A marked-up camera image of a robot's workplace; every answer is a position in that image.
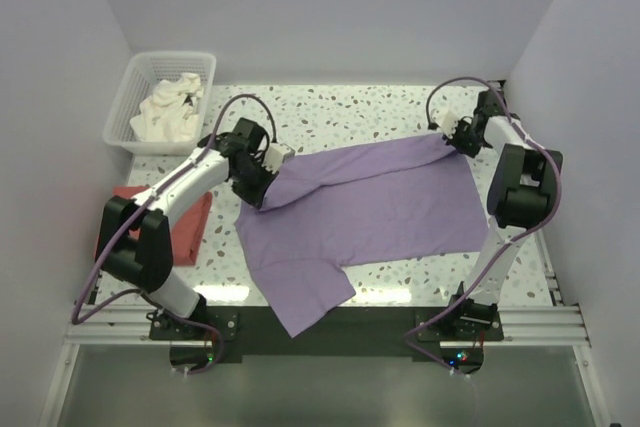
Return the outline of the purple t shirt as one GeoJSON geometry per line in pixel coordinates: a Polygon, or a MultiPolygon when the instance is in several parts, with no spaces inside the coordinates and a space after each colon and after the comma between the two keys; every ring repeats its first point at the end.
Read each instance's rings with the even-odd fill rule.
{"type": "Polygon", "coordinates": [[[468,162],[436,134],[294,157],[235,228],[290,337],[354,296],[345,268],[477,252],[488,230],[468,162]]]}

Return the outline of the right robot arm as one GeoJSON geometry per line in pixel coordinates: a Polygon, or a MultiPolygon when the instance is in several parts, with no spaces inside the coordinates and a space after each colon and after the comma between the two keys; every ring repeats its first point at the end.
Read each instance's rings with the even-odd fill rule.
{"type": "Polygon", "coordinates": [[[447,118],[445,139],[458,152],[474,158],[489,148],[499,155],[486,200],[487,237],[472,272],[451,297],[455,309],[445,316],[448,333],[459,340],[494,321],[521,247],[553,218],[562,194],[563,154],[531,139],[519,117],[504,112],[505,106],[500,93],[485,90],[469,120],[447,118]]]}

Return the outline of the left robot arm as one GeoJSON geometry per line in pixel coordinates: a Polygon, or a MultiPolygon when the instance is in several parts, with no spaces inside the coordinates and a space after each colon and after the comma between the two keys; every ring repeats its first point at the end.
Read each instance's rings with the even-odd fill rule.
{"type": "Polygon", "coordinates": [[[205,193],[225,182],[243,202],[261,207],[277,176],[264,166],[262,145],[271,145],[265,129],[242,118],[232,131],[203,139],[154,186],[105,204],[96,265],[171,312],[173,329],[185,339],[205,332],[206,301],[173,271],[171,229],[205,193]]]}

